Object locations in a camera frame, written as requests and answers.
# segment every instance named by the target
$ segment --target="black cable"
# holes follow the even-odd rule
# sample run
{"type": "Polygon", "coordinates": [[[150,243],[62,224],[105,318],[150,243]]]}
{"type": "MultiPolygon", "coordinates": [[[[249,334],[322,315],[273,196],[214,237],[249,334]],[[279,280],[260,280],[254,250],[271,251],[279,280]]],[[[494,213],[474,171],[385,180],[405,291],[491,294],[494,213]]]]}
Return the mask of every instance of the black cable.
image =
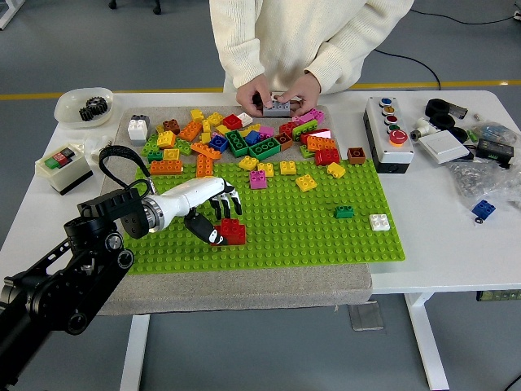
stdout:
{"type": "Polygon", "coordinates": [[[473,24],[473,25],[500,23],[500,22],[504,22],[504,21],[506,21],[506,20],[510,20],[510,19],[513,19],[513,18],[514,18],[513,16],[509,16],[508,18],[501,19],[501,20],[494,20],[494,21],[492,21],[492,22],[470,23],[470,22],[462,22],[462,21],[460,21],[460,20],[457,20],[457,19],[451,18],[450,16],[447,16],[447,15],[430,14],[430,13],[428,13],[428,12],[421,12],[421,11],[416,11],[416,10],[413,10],[413,9],[411,9],[411,11],[412,11],[412,12],[416,12],[417,14],[421,14],[421,15],[439,16],[440,18],[451,19],[451,20],[453,20],[454,22],[458,22],[458,23],[461,23],[461,24],[473,24]]]}
{"type": "Polygon", "coordinates": [[[512,387],[514,384],[516,384],[519,379],[521,379],[521,375],[519,375],[512,383],[508,384],[508,387],[505,388],[505,391],[508,391],[510,387],[512,387]]]}
{"type": "Polygon", "coordinates": [[[381,53],[382,55],[390,55],[391,57],[398,57],[400,59],[410,59],[411,61],[414,61],[415,63],[423,65],[425,68],[427,68],[429,71],[431,71],[432,75],[436,78],[436,81],[438,82],[438,90],[441,90],[441,81],[438,78],[438,75],[436,75],[436,73],[432,69],[430,69],[428,66],[426,66],[423,62],[421,62],[417,59],[413,59],[412,57],[407,57],[405,55],[394,55],[392,53],[387,53],[385,51],[379,51],[378,49],[374,49],[374,51],[381,53]]]}

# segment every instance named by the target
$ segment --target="white robotic hand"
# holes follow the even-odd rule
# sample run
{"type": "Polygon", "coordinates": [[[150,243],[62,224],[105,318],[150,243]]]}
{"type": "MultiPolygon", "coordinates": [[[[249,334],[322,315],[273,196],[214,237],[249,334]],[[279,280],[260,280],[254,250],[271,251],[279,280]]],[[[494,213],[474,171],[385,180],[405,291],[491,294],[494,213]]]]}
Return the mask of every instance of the white robotic hand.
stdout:
{"type": "Polygon", "coordinates": [[[161,231],[170,225],[175,217],[184,217],[185,226],[198,238],[210,244],[227,244],[226,239],[217,233],[213,224],[196,208],[210,201],[216,211],[217,220],[221,219],[221,203],[225,217],[230,218],[230,197],[235,212],[243,214],[239,194],[235,187],[223,178],[194,178],[173,187],[162,195],[148,195],[142,200],[147,215],[150,232],[161,231]]]}

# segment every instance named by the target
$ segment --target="blue small object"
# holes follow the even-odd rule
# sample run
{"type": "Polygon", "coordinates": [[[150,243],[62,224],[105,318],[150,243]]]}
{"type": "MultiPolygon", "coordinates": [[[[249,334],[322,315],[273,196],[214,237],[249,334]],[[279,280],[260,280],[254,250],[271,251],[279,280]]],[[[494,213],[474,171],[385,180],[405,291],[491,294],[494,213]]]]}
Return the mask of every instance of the blue small object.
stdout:
{"type": "Polygon", "coordinates": [[[483,200],[472,209],[472,213],[482,220],[486,220],[494,210],[496,210],[494,205],[489,204],[486,200],[483,200]]]}
{"type": "Polygon", "coordinates": [[[252,130],[247,136],[244,138],[244,141],[247,145],[255,145],[261,140],[261,134],[255,130],[252,130]]]}
{"type": "Polygon", "coordinates": [[[222,136],[217,135],[210,140],[210,143],[208,145],[213,149],[223,153],[228,147],[228,140],[222,136]]]}

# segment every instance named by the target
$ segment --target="lego duplo brick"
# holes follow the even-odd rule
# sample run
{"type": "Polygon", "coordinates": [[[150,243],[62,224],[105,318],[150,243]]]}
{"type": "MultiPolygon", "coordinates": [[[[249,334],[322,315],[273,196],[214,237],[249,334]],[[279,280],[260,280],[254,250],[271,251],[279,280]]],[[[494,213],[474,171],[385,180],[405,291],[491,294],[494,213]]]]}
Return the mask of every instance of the lego duplo brick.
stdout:
{"type": "MultiPolygon", "coordinates": [[[[266,189],[249,188],[249,172],[236,164],[214,165],[214,175],[225,178],[239,192],[243,215],[232,218],[246,226],[242,246],[213,247],[197,239],[176,218],[161,232],[141,239],[125,234],[125,246],[136,256],[130,274],[193,271],[248,270],[274,267],[324,266],[347,263],[403,261],[405,254],[392,220],[372,160],[363,165],[340,165],[346,174],[331,177],[326,167],[297,161],[298,172],[309,174],[317,187],[302,192],[294,176],[275,174],[266,189]],[[346,203],[356,210],[349,219],[335,218],[335,209],[346,203]],[[369,216],[387,214],[389,231],[372,231],[369,216]]],[[[280,171],[274,163],[275,173],[280,171]]],[[[195,176],[195,166],[185,165],[182,175],[156,177],[159,193],[195,176]]],[[[198,211],[213,225],[219,224],[209,203],[198,211]]]]}

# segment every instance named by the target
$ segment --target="yellow lego brick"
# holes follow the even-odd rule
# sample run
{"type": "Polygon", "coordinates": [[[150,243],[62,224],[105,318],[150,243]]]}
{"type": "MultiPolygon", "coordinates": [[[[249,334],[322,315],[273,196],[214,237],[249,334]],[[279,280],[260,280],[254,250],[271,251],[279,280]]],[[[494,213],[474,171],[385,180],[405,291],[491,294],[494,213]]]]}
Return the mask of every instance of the yellow lego brick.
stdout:
{"type": "Polygon", "coordinates": [[[327,173],[333,175],[335,178],[342,178],[345,174],[345,168],[333,162],[327,166],[327,173]]]}
{"type": "Polygon", "coordinates": [[[203,132],[204,133],[211,133],[212,127],[210,126],[209,120],[203,120],[203,132]]]}
{"type": "Polygon", "coordinates": [[[257,165],[257,171],[264,170],[267,178],[274,176],[274,164],[273,163],[259,163],[257,165]]]}
{"type": "Polygon", "coordinates": [[[216,126],[215,129],[217,129],[217,132],[219,132],[220,134],[222,134],[223,136],[225,134],[227,134],[230,130],[225,127],[224,125],[219,125],[219,126],[216,126]]]}
{"type": "Polygon", "coordinates": [[[176,143],[176,135],[167,130],[161,133],[157,138],[157,146],[161,149],[173,148],[176,143]]]}
{"type": "Polygon", "coordinates": [[[201,143],[208,144],[211,140],[212,135],[210,133],[201,133],[201,143]]]}
{"type": "Polygon", "coordinates": [[[165,149],[163,151],[163,160],[179,160],[179,150],[165,149]]]}
{"type": "Polygon", "coordinates": [[[207,119],[208,122],[210,122],[210,125],[217,127],[220,124],[222,124],[222,120],[224,120],[225,117],[219,114],[218,112],[214,112],[213,114],[209,115],[207,119]]]}
{"type": "Polygon", "coordinates": [[[317,187],[317,183],[313,178],[311,178],[311,175],[306,174],[303,177],[297,178],[295,180],[296,185],[300,188],[301,191],[308,191],[311,189],[314,189],[317,187]]]}
{"type": "Polygon", "coordinates": [[[239,167],[241,169],[247,169],[248,171],[252,171],[257,166],[257,163],[259,163],[259,161],[255,157],[246,156],[239,162],[239,167]]]}
{"type": "Polygon", "coordinates": [[[203,122],[204,115],[198,108],[190,110],[190,114],[192,115],[193,122],[203,122]]]}
{"type": "Polygon", "coordinates": [[[295,175],[296,164],[294,161],[281,161],[280,162],[280,174],[281,175],[295,175]]]}

